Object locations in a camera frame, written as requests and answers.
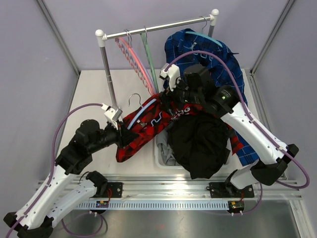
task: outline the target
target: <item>red and black garment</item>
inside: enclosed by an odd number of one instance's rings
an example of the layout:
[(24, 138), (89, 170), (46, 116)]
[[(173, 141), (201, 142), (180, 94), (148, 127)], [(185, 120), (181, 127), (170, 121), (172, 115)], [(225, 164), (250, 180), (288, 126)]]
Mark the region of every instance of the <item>red and black garment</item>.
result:
[[(151, 100), (156, 99), (154, 103), (152, 103), (134, 122), (131, 127), (131, 131), (137, 133), (139, 135), (134, 141), (132, 141), (128, 146), (124, 148), (117, 149), (116, 160), (121, 163), (129, 158), (131, 158), (135, 153), (137, 153), (146, 143), (151, 141), (157, 134), (159, 134), (168, 124), (175, 119), (178, 119), (182, 115), (197, 115), (199, 111), (203, 110), (200, 105), (195, 104), (185, 104), (183, 109), (178, 110), (176, 106), (171, 103), (172, 107), (175, 108), (175, 114), (171, 116), (169, 113), (163, 110), (163, 106), (161, 104), (161, 100), (159, 94), (155, 94), (151, 96), (142, 106), (148, 104)], [(132, 112), (127, 115), (123, 122), (127, 126), (133, 120), (135, 115), (141, 110), (140, 107), (138, 110)], [(235, 154), (238, 150), (240, 150), (243, 145), (238, 140), (238, 137), (234, 133), (232, 137), (230, 137), (232, 153)]]

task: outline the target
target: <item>metal floor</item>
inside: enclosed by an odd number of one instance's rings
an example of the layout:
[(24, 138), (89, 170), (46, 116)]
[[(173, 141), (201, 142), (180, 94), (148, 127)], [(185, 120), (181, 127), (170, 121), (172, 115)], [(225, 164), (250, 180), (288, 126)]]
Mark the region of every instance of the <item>metal floor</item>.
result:
[[(255, 202), (248, 201), (247, 209)], [(65, 223), (83, 211), (73, 211)], [(264, 201), (254, 213), (225, 216), (224, 211), (118, 211), (104, 213), (108, 230), (103, 227), (98, 238), (299, 238), (299, 232), (287, 201)], [(81, 235), (96, 231), (100, 219), (84, 216), (68, 228)], [(51, 238), (70, 238), (59, 224)]]

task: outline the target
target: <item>black cable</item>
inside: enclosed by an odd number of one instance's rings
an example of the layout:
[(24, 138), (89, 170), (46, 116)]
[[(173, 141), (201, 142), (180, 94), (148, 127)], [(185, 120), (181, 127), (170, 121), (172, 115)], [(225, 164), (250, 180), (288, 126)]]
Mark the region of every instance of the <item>black cable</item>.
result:
[(80, 184), (81, 179), (83, 178), (83, 176), (85, 176), (86, 174), (90, 173), (90, 171), (85, 172), (83, 175), (81, 175), (78, 184)]

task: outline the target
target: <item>clothing rack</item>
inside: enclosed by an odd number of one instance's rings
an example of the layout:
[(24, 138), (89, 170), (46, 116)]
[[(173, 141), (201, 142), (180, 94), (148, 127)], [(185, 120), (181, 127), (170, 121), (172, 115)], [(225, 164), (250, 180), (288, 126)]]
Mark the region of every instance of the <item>clothing rack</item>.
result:
[(167, 29), (167, 28), (176, 27), (176, 26), (184, 26), (184, 25), (189, 25), (189, 24), (199, 23), (199, 22), (204, 22), (204, 21), (210, 21), (208, 36), (211, 37), (218, 15), (219, 15), (219, 11), (217, 9), (214, 9), (211, 11), (211, 14), (209, 16), (206, 16), (206, 17), (200, 16), (200, 17), (195, 18), (195, 19), (178, 21), (178, 22), (168, 23), (168, 24), (158, 25), (158, 26), (144, 27), (144, 28), (140, 28), (137, 30), (124, 31), (124, 32), (119, 32), (119, 33), (115, 33), (115, 34), (110, 34), (110, 35), (105, 34), (103, 32), (103, 30), (97, 30), (95, 32), (95, 35), (97, 37), (98, 45), (100, 47), (100, 51), (101, 51), (101, 54), (103, 57), (103, 62), (104, 62), (104, 67), (105, 67), (105, 71), (106, 71), (107, 83), (108, 83), (108, 87), (109, 87), (109, 91), (110, 91), (112, 106), (115, 108), (118, 108), (117, 101), (115, 98), (113, 83), (112, 83), (112, 79), (111, 79), (108, 58), (107, 58), (107, 54), (106, 54), (106, 43), (105, 43), (106, 40), (110, 40), (110, 39), (118, 38), (118, 37), (123, 37), (123, 36), (131, 36), (131, 35), (135, 35), (135, 34), (147, 33), (150, 31), (157, 31), (157, 30)]

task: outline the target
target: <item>silver horizontal rod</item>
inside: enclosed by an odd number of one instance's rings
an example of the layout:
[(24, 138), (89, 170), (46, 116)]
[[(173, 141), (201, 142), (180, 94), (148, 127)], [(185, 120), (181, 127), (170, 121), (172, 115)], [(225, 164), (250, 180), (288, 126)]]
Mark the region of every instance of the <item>silver horizontal rod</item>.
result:
[[(186, 21), (178, 21), (178, 22), (174, 22), (174, 23), (169, 23), (169, 24), (164, 24), (164, 25), (159, 25), (159, 26), (150, 26), (145, 28), (141, 28), (141, 29), (137, 29), (137, 30), (131, 30), (128, 31), (128, 33), (130, 35), (135, 35), (135, 34), (141, 34), (149, 31), (157, 31), (157, 30), (162, 30), (162, 29), (167, 29), (167, 28), (171, 28), (171, 27), (176, 27), (176, 26), (184, 26), (184, 25), (189, 25), (189, 24), (193, 24), (193, 23), (198, 23), (198, 22), (204, 22), (204, 21), (210, 21), (210, 15), (206, 16), (206, 17), (198, 17), (195, 19), (191, 19), (191, 20), (186, 20)], [(115, 33), (115, 34), (110, 34), (110, 35), (106, 35), (106, 39), (113, 39), (113, 38), (117, 38), (117, 37), (122, 37), (122, 36), (127, 36), (127, 32), (120, 32), (120, 33)]]

